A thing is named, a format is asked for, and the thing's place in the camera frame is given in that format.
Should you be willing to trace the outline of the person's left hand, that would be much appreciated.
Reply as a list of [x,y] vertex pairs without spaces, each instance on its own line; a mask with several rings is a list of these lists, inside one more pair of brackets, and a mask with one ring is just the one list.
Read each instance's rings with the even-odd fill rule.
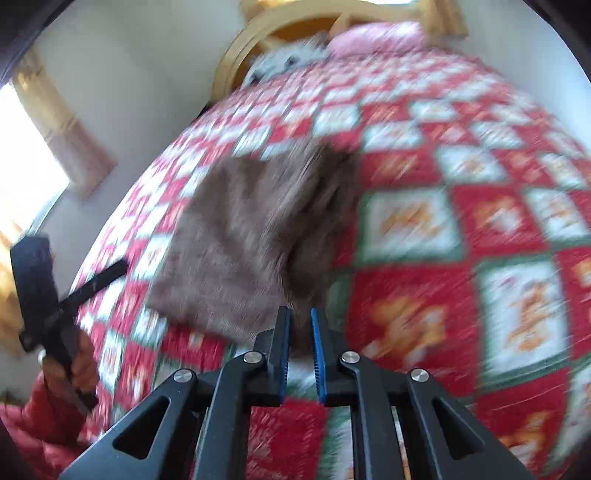
[[99,380],[92,341],[84,331],[77,330],[77,333],[78,349],[71,365],[70,378],[67,378],[64,368],[50,355],[45,354],[41,360],[41,370],[49,391],[63,400],[71,396],[72,390],[79,390],[81,393],[94,391]]

